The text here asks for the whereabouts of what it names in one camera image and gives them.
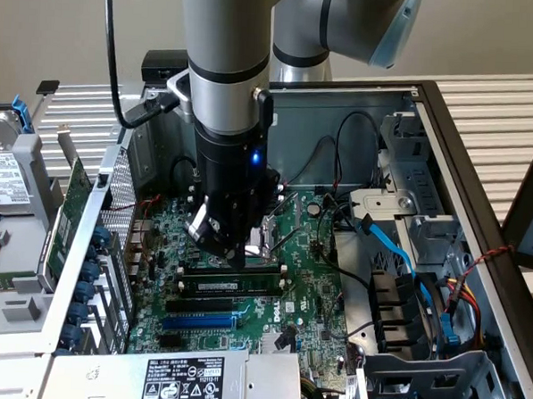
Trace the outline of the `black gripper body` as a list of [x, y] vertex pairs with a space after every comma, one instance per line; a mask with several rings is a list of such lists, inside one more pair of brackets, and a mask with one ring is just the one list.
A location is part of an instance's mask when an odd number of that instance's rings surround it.
[[259, 191], [266, 179], [267, 130], [255, 126], [235, 136], [223, 136], [198, 122], [195, 135], [202, 188], [211, 213], [257, 215]]

